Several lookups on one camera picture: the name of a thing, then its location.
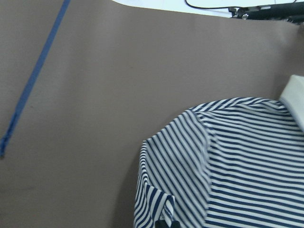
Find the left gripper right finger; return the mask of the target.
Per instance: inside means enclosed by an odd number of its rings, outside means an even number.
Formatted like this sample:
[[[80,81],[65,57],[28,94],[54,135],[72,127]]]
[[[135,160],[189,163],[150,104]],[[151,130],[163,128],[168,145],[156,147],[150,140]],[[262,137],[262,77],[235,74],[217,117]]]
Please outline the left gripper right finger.
[[[173,221],[171,223],[170,228],[180,228],[180,222],[179,221]]]

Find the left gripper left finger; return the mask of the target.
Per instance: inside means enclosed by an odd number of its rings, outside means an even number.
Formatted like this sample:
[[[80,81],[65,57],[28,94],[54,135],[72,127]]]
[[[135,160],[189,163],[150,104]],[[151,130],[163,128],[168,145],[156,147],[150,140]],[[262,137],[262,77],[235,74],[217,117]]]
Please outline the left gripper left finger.
[[[155,221],[155,228],[166,228],[165,220]]]

